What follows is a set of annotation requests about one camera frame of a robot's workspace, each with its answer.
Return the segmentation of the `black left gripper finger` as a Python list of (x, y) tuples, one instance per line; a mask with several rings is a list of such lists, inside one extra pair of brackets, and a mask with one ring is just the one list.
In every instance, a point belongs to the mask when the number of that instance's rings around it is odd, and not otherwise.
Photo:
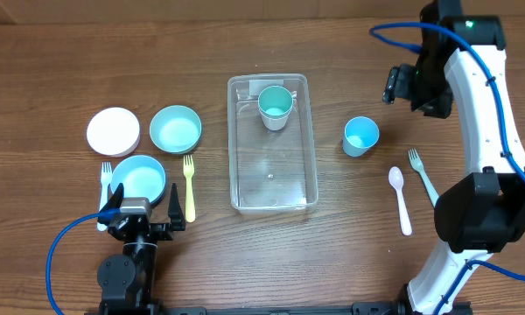
[(124, 198), (124, 187), (123, 184), (120, 183), (115, 191), (113, 192), (112, 196), (109, 198), (109, 200), (106, 203), (106, 213), (107, 214), (114, 214), (120, 211), (121, 204), (123, 203)]
[(171, 184), (171, 193), (168, 206), (168, 217), (173, 231), (185, 231), (186, 219), (179, 203), (178, 188), (175, 183)]

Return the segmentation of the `light blue plastic fork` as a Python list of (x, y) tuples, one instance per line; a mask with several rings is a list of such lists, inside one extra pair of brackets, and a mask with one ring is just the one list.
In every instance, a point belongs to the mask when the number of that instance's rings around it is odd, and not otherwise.
[(101, 176), (100, 176), (100, 182), (101, 182), (101, 197), (100, 197), (100, 203), (99, 203), (99, 210), (102, 210), (102, 208), (106, 205), (108, 201), (109, 196), (109, 185), (112, 180), (112, 166), (110, 162), (102, 162), (101, 163)]

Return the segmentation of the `green plastic bowl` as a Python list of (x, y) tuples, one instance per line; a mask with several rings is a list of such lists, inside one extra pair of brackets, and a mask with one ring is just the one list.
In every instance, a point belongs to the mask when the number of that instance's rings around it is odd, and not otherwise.
[(150, 140), (161, 150), (182, 155), (200, 141), (202, 122), (198, 114), (184, 105), (171, 105), (158, 111), (150, 121)]

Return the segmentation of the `blue plastic cup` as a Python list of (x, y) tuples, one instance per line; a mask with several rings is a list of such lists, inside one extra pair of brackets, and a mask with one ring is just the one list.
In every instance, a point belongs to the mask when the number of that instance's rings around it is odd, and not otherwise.
[(379, 138), (377, 124), (368, 117), (357, 116), (346, 123), (342, 149), (350, 157), (360, 157), (375, 146)]

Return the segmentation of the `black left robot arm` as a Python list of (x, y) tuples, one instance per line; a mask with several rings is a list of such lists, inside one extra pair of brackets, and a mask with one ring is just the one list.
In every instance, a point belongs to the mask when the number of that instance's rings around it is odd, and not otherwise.
[(186, 229), (178, 189), (171, 186), (168, 222), (151, 222), (151, 203), (145, 197), (125, 198), (120, 184), (101, 208), (98, 220), (123, 243), (120, 255), (106, 258), (97, 271), (101, 286), (100, 314), (165, 314), (152, 298), (158, 243), (174, 239)]

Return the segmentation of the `blue plastic bowl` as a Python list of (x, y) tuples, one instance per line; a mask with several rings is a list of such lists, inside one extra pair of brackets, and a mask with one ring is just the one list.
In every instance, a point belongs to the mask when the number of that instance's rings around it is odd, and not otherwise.
[(151, 156), (127, 157), (113, 170), (111, 192), (114, 193), (120, 184), (125, 198), (144, 197), (154, 205), (165, 193), (165, 168)]

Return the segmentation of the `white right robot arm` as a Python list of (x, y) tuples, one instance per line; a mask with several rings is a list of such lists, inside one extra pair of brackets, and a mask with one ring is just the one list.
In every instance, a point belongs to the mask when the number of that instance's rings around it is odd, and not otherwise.
[(395, 314), (468, 314), (455, 304), (480, 266), (525, 232), (525, 150), (508, 96), (506, 40), (496, 16), (426, 9), (414, 66), (394, 67), (384, 101), (409, 100), (427, 116), (458, 111), (465, 175), (434, 204), (437, 245), (406, 284)]

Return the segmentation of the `yellow plastic fork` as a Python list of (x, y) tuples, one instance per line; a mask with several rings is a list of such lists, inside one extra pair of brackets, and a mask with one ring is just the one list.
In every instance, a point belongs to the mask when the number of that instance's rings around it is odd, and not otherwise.
[(194, 163), (191, 155), (184, 155), (183, 174), (186, 184), (185, 219), (188, 223), (192, 223), (196, 220), (196, 208), (193, 196)]

